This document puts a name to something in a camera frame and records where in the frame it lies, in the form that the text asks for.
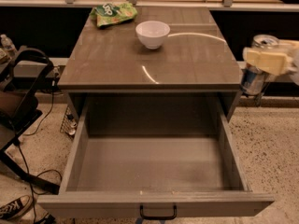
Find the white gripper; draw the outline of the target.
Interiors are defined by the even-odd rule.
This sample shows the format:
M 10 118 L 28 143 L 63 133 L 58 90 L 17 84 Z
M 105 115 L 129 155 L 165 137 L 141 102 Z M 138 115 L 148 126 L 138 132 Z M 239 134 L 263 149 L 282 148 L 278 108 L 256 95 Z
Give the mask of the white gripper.
M 291 45 L 290 52 L 275 49 L 244 48 L 243 59 L 250 65 L 274 75 L 289 73 L 289 77 L 299 85 L 299 41 L 280 39 L 280 45 Z

